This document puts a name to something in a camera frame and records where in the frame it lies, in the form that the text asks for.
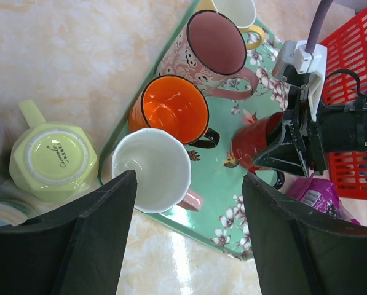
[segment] floral tray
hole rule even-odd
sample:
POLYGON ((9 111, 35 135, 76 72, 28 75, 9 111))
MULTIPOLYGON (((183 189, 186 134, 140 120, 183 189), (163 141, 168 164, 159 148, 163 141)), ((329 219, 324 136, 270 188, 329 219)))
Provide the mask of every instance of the floral tray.
MULTIPOLYGON (((196 2, 193 2, 180 26, 177 27, 175 35, 172 36, 160 54, 160 58, 193 13, 196 2)), ((246 171, 242 167, 236 166, 233 159, 229 157, 231 138, 240 127, 249 124, 253 119, 260 119, 285 109, 288 93, 288 87, 284 83, 276 81, 270 76, 275 57, 282 43, 259 20, 256 21, 256 25, 262 27, 267 36, 261 47, 247 52, 246 66, 254 71, 260 80, 256 93, 245 101, 207 98, 210 111, 209 127, 220 134, 220 142, 214 149, 190 146, 186 148, 192 160, 191 189, 205 198, 201 211, 193 212, 175 206, 162 214, 148 215, 175 231, 241 261, 251 259, 253 254, 242 201, 242 180, 246 171)), ((243 37, 250 42, 256 41, 254 35, 245 34, 243 37)), ((156 61, 152 71, 148 74, 142 88, 154 76, 159 60, 156 61)), ((227 81, 223 87, 245 90, 250 86, 240 79, 234 79, 227 81)), ((118 122, 101 152, 102 166, 108 166, 107 158, 116 144, 127 133, 126 116, 118 122)), ((260 177, 271 182, 274 175, 270 172, 264 173, 260 177)))

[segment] pink mug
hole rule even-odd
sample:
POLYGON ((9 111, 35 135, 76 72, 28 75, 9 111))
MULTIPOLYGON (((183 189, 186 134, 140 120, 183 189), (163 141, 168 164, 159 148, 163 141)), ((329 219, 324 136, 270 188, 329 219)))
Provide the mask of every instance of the pink mug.
POLYGON ((204 96, 245 100, 257 89, 256 74, 245 67, 246 45, 239 29, 219 12, 195 13, 164 55, 157 76, 174 74, 194 83, 204 96), (228 79, 240 78, 251 89, 231 91, 218 88, 228 79))

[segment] light green mug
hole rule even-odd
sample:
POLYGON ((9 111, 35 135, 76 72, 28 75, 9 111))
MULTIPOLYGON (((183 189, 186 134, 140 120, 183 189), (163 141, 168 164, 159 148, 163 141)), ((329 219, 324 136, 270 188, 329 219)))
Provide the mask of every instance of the light green mug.
POLYGON ((98 157, 83 129, 46 122, 33 100, 19 103, 29 130, 15 142, 10 175, 24 191, 46 202, 62 202, 89 188, 98 157))

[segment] marble countertop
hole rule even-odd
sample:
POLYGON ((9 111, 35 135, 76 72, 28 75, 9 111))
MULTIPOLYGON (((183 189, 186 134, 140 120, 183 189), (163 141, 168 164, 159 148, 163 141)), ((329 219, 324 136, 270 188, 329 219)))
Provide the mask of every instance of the marble countertop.
MULTIPOLYGON (((32 98, 47 120, 75 123, 100 148, 190 0, 0 0, 0 116, 16 134, 32 98)), ((305 39, 319 0, 255 0, 281 39, 305 39)), ((320 38, 353 16, 333 4, 320 38)), ((367 202, 344 200, 367 225, 367 202)), ((134 212, 118 295, 261 294, 255 262, 232 259, 134 212)))

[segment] red basket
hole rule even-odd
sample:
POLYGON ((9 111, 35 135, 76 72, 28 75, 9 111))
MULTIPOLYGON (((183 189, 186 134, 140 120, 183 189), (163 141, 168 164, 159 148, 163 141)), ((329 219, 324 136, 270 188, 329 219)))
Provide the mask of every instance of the red basket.
MULTIPOLYGON (((326 74, 351 69, 361 80, 361 92, 367 91, 367 8, 354 16, 322 43, 328 48, 326 74)), ((326 104, 341 104, 357 96, 356 83, 345 74, 335 74, 326 82, 326 104)), ((329 156, 330 178, 341 197, 367 200, 367 153, 334 153, 329 156)))

